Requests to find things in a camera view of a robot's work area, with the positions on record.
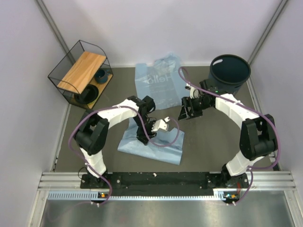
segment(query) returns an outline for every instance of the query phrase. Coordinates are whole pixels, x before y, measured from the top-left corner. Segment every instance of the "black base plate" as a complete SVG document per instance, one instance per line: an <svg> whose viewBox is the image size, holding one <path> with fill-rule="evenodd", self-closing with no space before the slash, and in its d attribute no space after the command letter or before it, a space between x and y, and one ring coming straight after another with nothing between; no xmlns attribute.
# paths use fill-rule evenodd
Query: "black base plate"
<svg viewBox="0 0 303 227"><path fill-rule="evenodd" d="M221 174L209 172L121 173L103 174L113 187L113 196L201 196L213 195L213 188L227 188ZM239 177L241 188L248 187L246 174ZM82 175L80 188L108 189L108 185L91 174ZM237 185L229 188L236 190Z"/></svg>

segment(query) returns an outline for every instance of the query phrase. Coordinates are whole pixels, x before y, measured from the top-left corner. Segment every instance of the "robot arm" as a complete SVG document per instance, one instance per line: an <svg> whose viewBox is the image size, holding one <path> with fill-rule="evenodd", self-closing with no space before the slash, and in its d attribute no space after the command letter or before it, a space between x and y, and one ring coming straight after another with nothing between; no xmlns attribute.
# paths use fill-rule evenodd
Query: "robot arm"
<svg viewBox="0 0 303 227"><path fill-rule="evenodd" d="M143 118L144 126L150 138L155 137L156 131L158 130L168 130L167 122L169 121L169 118L166 118L166 121L156 121L150 120L147 116L148 113L155 110L155 103L149 96L146 96L143 100L138 99L135 96L131 96L116 106L129 106L138 111ZM89 113L91 113L91 110L86 111L82 119ZM146 145L148 143L148 139L145 136L140 119L135 111L128 108L99 111L97 114L87 119L75 134L74 139L80 147L85 159L100 175L104 174L106 171L106 166L103 162L102 148L106 142L108 130L114 125L131 117L134 118L138 125L137 139ZM94 177L98 178L98 175L91 171L90 168L88 168L88 171Z"/></svg>
<svg viewBox="0 0 303 227"><path fill-rule="evenodd" d="M236 103L242 103L232 94L218 90L213 80L207 79L201 81L200 86L235 103L204 93L197 97L194 95L192 88L187 87L191 90L191 97L182 98L182 109L178 119L182 120L202 116L204 109L214 107L226 114L240 127L240 151L222 169L223 180L229 184L228 182L232 178L244 174L249 166L252 166L266 155L275 151L277 148L276 137L273 129L263 118L236 105ZM266 117L274 123L272 116L268 114Z"/></svg>

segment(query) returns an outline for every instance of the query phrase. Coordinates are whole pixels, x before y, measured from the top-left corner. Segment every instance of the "black cable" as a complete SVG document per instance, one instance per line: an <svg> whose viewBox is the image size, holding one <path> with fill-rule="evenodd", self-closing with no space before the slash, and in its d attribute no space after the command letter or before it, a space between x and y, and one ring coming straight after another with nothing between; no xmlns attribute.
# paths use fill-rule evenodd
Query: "black cable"
<svg viewBox="0 0 303 227"><path fill-rule="evenodd" d="M82 169L84 169L84 168L86 168L86 166L81 167L81 168L79 169L79 171L78 171L78 177L80 178L80 180L82 180L82 178L79 176L79 173L80 173L80 171L81 171Z"/></svg>

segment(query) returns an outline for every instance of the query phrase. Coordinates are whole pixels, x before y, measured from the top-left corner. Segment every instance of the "blue fabric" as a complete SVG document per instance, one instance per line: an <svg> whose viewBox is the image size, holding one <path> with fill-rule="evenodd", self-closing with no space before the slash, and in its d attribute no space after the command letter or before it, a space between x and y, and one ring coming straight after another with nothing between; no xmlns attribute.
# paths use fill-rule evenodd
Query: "blue fabric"
<svg viewBox="0 0 303 227"><path fill-rule="evenodd" d="M147 145L141 143L136 137L137 129L138 126L136 125L135 121L133 119L130 119L129 127L125 131L123 138L120 141L118 151L176 165L180 164L182 157L184 132L180 131L177 141L171 146L159 148L150 142ZM152 141L157 144L164 145L172 142L176 135L176 128L166 132L159 131L157 132L157 136L155 138L152 138Z"/></svg>
<svg viewBox="0 0 303 227"><path fill-rule="evenodd" d="M186 83L178 74L179 67L180 60L172 53L156 60L151 67L145 63L136 64L135 85L138 98L152 97L157 110L181 105L181 98L189 96L189 91L185 89Z"/></svg>

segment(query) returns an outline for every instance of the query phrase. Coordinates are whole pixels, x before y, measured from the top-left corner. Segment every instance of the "wooden shelf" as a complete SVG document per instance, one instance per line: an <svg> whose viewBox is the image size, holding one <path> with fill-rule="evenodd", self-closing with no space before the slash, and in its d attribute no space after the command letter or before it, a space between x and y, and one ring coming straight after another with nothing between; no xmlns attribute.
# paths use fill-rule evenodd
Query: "wooden shelf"
<svg viewBox="0 0 303 227"><path fill-rule="evenodd" d="M85 51L63 77L58 88L81 94L90 81L95 81L92 78L105 60L106 56Z"/></svg>
<svg viewBox="0 0 303 227"><path fill-rule="evenodd" d="M95 85L95 86L98 88L98 90L99 90L99 95L98 95L98 97L96 98L96 100L93 101L92 103L89 103L89 104L87 105L87 106L89 107L89 109L93 108L93 106L94 106L95 103L98 101L100 95L102 94L102 92L104 91L105 87L107 86L107 84L109 83L109 81L111 80L112 77L113 77L113 75L110 74L110 75L108 76L107 81L106 81L104 84L98 84L98 83L96 82L95 79L93 79L93 80L89 83L89 84Z"/></svg>

